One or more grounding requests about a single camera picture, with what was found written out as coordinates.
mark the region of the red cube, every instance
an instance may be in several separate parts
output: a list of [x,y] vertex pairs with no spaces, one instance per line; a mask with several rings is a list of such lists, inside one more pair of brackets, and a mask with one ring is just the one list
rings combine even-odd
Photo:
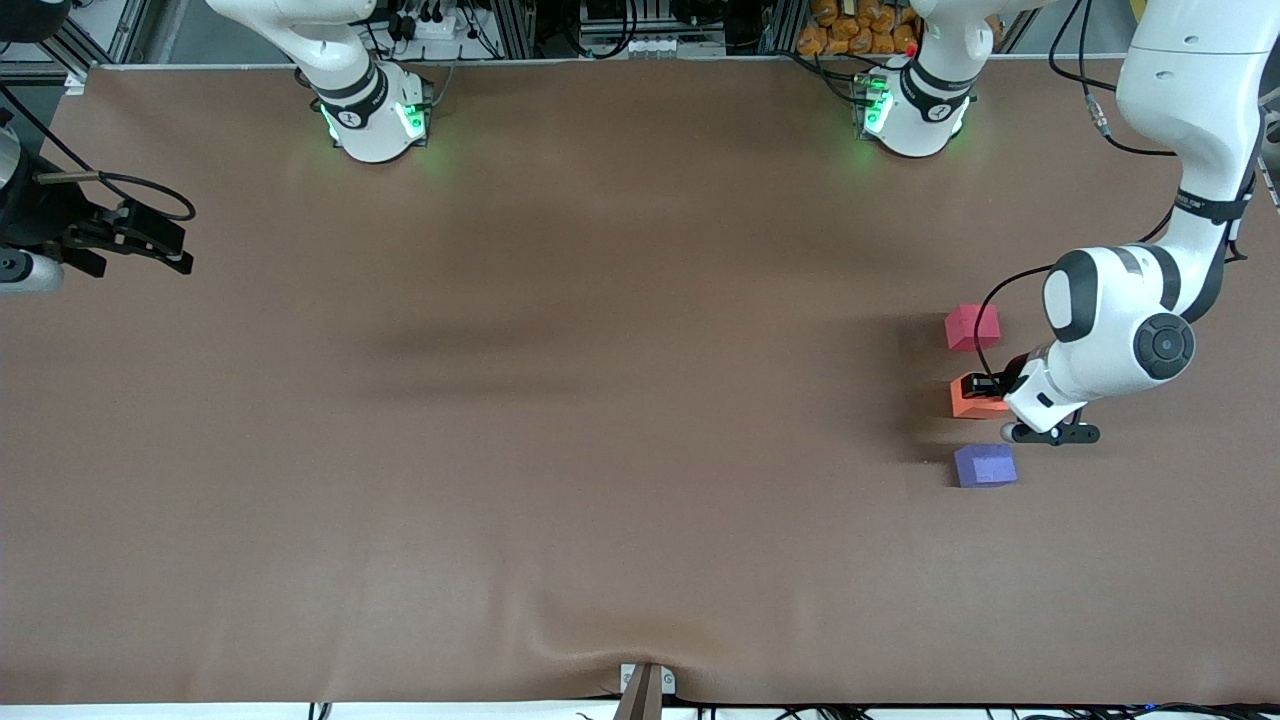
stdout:
[[[947,347],[960,352],[977,350],[973,325],[978,322],[978,305],[960,305],[947,315]],[[995,305],[988,305],[978,328],[978,343],[987,350],[1000,340],[1000,315]]]

